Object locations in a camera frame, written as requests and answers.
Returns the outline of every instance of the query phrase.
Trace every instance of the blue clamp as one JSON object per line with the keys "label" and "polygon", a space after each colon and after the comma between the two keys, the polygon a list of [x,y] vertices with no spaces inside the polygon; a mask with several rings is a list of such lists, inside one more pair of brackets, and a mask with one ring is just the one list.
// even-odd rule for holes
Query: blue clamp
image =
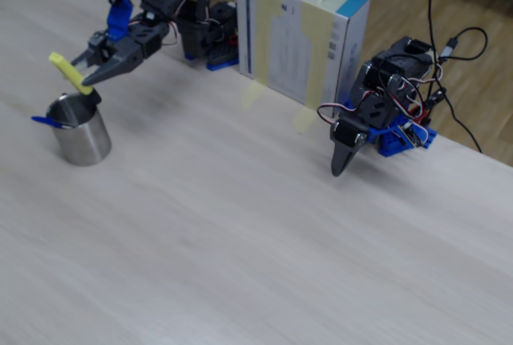
{"label": "blue clamp", "polygon": [[111,10],[107,17],[107,37],[118,42],[128,35],[128,23],[134,9],[130,0],[109,0]]}
{"label": "blue clamp", "polygon": [[[415,148],[415,146],[413,146],[412,143],[403,136],[404,134],[399,127],[408,122],[409,120],[405,116],[399,115],[390,124],[389,128],[383,128],[380,130],[376,128],[369,128],[369,137],[367,138],[367,142],[373,143],[376,138],[380,137],[378,152],[386,157]],[[438,133],[429,127],[421,128],[416,123],[413,123],[413,126],[417,128],[415,133],[418,135],[418,137],[426,140],[426,143],[424,143],[423,147],[429,148],[433,142],[433,139],[438,135]]]}

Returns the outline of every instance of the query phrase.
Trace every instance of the white table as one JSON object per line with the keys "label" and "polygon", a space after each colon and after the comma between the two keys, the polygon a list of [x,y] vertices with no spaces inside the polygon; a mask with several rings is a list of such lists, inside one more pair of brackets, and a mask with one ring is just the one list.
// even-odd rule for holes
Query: white table
{"label": "white table", "polygon": [[97,89],[114,148],[30,121],[107,0],[0,0],[2,345],[513,342],[513,170],[438,137],[339,178],[320,120],[166,47]]}

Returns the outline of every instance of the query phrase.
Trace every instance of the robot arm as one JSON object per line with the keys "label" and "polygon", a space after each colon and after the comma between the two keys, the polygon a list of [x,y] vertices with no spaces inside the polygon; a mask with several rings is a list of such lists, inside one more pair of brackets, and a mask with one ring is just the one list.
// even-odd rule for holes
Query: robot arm
{"label": "robot arm", "polygon": [[[91,86],[137,68],[145,59],[162,47],[171,21],[176,21],[187,0],[142,0],[143,13],[131,18],[130,0],[109,0],[111,10],[108,28],[94,33],[87,49],[71,63],[80,71],[98,68],[83,84]],[[209,20],[209,0],[197,0],[195,17],[191,22]]]}

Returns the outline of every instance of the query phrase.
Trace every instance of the cardboard box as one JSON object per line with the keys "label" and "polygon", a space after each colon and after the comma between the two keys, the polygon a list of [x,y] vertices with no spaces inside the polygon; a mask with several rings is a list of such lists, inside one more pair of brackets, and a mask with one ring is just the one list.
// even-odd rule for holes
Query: cardboard box
{"label": "cardboard box", "polygon": [[237,0],[240,72],[308,108],[344,103],[356,78],[369,4]]}

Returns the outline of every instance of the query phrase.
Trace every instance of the metal cup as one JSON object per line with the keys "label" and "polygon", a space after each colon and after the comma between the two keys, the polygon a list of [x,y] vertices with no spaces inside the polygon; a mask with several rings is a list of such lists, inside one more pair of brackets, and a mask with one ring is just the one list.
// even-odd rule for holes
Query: metal cup
{"label": "metal cup", "polygon": [[64,125],[52,130],[68,162],[90,166],[101,162],[111,151],[111,138],[102,116],[87,96],[62,95],[49,106],[46,117]]}

